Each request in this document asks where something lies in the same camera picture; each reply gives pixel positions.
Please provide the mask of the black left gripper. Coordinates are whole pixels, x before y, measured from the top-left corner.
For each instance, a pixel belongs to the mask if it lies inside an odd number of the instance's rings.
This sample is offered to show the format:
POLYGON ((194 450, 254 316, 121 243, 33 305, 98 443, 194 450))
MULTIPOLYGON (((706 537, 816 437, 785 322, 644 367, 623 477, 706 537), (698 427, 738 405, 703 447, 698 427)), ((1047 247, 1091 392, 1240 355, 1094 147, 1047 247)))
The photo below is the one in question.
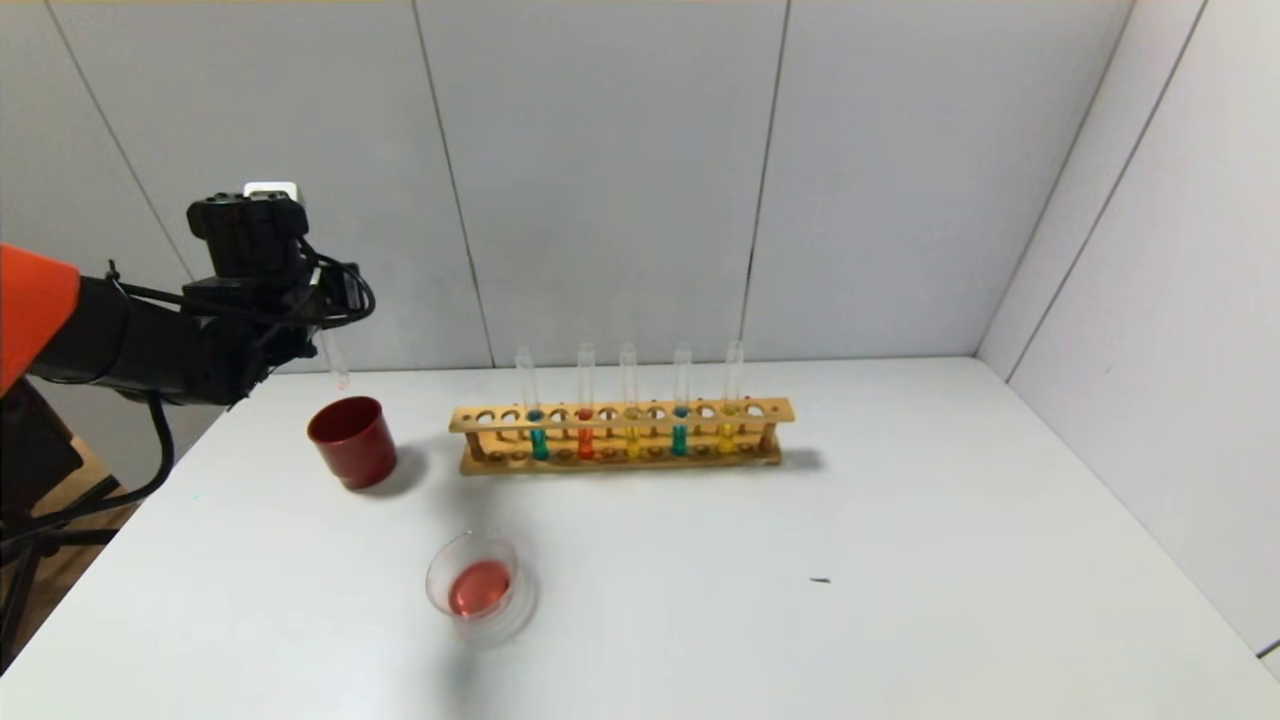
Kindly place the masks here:
POLYGON ((356 263, 323 263, 303 295, 302 318, 310 325, 337 328, 364 316, 364 277, 356 263))

